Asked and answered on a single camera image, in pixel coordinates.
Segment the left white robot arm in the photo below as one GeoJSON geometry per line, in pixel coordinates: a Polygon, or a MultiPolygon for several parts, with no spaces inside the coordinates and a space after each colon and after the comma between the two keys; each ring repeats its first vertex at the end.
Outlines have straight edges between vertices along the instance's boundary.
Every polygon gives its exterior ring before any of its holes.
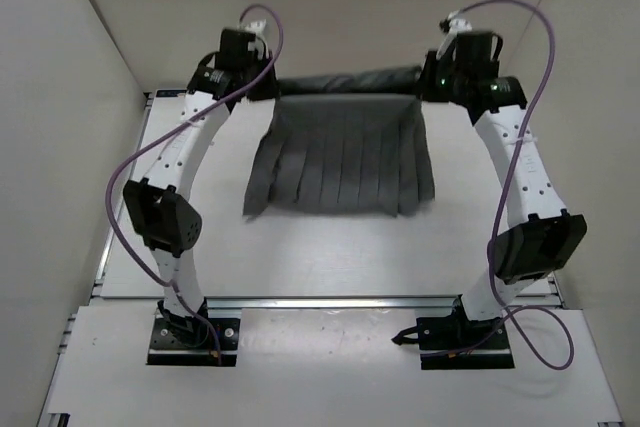
{"type": "Polygon", "coordinates": [[[163,142],[151,167],[123,190],[133,229],[169,284],[160,311],[188,345],[203,342],[209,332],[192,252],[202,217],[189,202],[191,189],[215,134],[242,98],[234,93],[271,61],[265,29],[259,20],[222,31],[219,49],[201,59],[187,84],[179,120],[186,127],[163,142]]]}

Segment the grey pleated skirt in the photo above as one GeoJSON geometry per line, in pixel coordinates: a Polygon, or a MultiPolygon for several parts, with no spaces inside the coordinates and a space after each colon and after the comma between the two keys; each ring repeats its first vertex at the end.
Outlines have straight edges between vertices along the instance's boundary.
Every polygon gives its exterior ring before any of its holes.
{"type": "Polygon", "coordinates": [[[436,196],[421,67],[277,78],[243,213],[412,216],[436,196]]]}

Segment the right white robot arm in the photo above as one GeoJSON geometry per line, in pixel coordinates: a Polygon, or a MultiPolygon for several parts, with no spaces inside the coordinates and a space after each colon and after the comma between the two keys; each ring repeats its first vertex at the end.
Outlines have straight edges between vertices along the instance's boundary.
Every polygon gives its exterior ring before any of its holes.
{"type": "Polygon", "coordinates": [[[528,125],[532,106],[519,80],[499,73],[502,37],[476,30],[458,13],[439,24],[440,47],[426,55],[423,100],[465,108],[486,147],[502,192],[487,246],[489,271],[459,300],[464,313],[448,323],[449,338],[471,347],[526,287],[565,267],[587,232],[570,213],[544,167],[528,125]]]}

